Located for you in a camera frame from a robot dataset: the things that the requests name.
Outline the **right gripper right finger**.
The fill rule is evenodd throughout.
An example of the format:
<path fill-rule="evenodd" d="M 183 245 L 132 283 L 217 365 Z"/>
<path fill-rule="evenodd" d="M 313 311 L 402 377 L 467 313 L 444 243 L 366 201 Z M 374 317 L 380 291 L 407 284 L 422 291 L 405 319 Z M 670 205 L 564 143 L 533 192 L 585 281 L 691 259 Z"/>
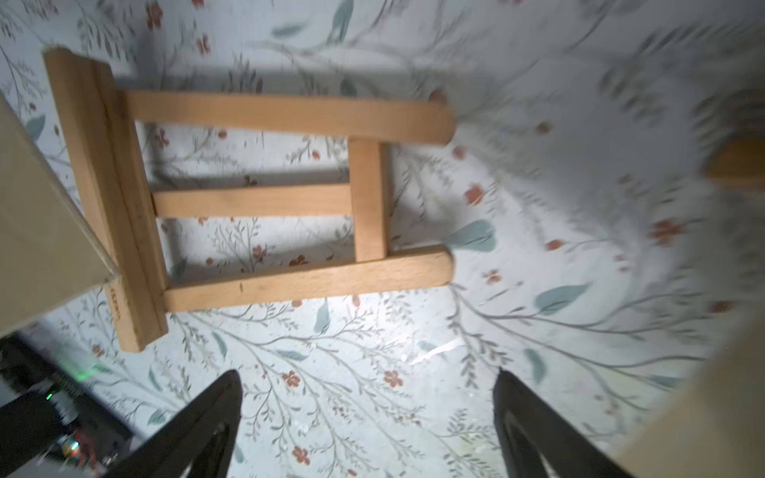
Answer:
<path fill-rule="evenodd" d="M 492 392 L 499 446 L 510 477 L 628 477 L 630 474 L 579 434 L 508 370 Z"/>

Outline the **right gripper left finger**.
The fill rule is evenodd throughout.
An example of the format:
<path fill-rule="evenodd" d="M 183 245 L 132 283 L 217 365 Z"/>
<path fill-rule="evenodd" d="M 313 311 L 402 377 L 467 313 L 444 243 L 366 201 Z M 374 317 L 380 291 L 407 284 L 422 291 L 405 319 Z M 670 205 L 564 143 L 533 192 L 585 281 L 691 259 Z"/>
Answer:
<path fill-rule="evenodd" d="M 229 370 L 189 402 L 109 477 L 225 477 L 241 422 L 242 384 Z"/>

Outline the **light plywood board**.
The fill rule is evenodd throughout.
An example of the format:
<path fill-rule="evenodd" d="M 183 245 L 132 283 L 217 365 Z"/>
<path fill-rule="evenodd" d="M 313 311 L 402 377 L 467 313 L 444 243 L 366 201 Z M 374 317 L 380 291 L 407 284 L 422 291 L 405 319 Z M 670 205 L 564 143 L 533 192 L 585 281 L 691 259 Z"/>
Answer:
<path fill-rule="evenodd" d="M 673 392 L 616 458 L 636 477 L 762 477 L 764 314 Z"/>
<path fill-rule="evenodd" d="M 119 278 L 115 262 L 1 101 L 1 336 Z"/>

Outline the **wooden easel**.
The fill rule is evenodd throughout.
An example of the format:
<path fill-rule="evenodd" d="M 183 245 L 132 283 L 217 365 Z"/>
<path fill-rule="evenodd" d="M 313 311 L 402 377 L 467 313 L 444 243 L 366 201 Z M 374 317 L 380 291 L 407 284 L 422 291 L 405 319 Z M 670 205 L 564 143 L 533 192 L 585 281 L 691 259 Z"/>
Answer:
<path fill-rule="evenodd" d="M 118 267 L 107 288 L 121 348 L 139 353 L 167 333 L 167 314 L 442 287 L 454 276 L 443 246 L 390 248 L 391 143 L 446 145 L 452 110 L 428 102 L 121 90 L 110 66 L 65 48 L 44 63 L 85 217 Z M 346 183 L 153 192 L 137 123 L 212 125 L 345 137 Z M 348 216 L 355 255 L 173 286 L 162 218 Z"/>
<path fill-rule="evenodd" d="M 764 190 L 764 139 L 729 139 L 705 165 L 705 178 L 721 187 Z"/>

